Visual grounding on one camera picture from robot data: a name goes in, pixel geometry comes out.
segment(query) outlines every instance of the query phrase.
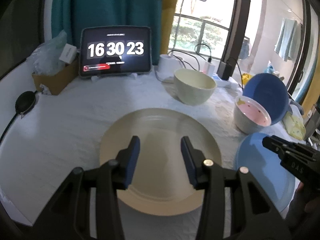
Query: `light blue towel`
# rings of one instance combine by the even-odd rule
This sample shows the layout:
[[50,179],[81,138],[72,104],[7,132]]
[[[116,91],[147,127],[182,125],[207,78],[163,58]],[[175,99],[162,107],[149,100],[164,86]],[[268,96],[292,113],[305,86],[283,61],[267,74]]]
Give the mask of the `light blue towel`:
[[275,52],[284,60],[295,61],[298,45],[298,23],[296,20],[283,19]]

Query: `yellow curtain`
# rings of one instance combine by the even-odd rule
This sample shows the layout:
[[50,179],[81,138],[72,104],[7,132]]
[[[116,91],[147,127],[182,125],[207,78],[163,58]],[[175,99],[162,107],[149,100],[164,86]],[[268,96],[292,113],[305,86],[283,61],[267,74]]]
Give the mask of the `yellow curtain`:
[[162,0],[160,54],[167,54],[177,0]]
[[303,118],[307,117],[308,112],[311,110],[312,106],[317,102],[319,96],[320,96],[320,46],[319,46],[318,61],[316,65],[315,74],[313,75],[306,98],[303,100],[303,103],[302,103],[302,107],[304,110]]

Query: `tablet screen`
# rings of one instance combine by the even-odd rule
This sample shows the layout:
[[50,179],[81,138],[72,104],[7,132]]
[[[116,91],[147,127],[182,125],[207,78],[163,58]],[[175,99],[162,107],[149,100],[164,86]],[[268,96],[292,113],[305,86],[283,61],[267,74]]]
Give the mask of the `tablet screen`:
[[143,73],[151,69],[150,29],[108,26],[82,31],[80,75]]

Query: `yellow-green cloth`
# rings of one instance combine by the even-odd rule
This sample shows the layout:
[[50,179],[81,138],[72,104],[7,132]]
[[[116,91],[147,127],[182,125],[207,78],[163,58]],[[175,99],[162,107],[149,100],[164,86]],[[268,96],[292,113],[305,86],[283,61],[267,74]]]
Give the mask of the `yellow-green cloth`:
[[289,135],[298,140],[303,140],[304,136],[306,135],[306,128],[304,127],[303,119],[296,106],[290,105],[290,107],[293,114],[287,112],[282,119],[282,122],[284,123]]

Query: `bowl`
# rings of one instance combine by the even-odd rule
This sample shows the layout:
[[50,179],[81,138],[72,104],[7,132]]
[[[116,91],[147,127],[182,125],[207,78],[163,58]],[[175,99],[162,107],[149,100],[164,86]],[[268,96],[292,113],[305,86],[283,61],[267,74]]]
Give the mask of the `bowl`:
[[281,121],[288,110],[287,88],[278,77],[269,73],[257,74],[251,78],[242,95],[262,105],[269,113],[272,125]]
[[245,96],[236,98],[233,119],[236,126],[247,134],[259,132],[271,124],[266,109],[257,101]]
[[217,87],[211,77],[186,68],[178,69],[174,73],[173,82],[179,99],[190,106],[200,105],[207,101]]

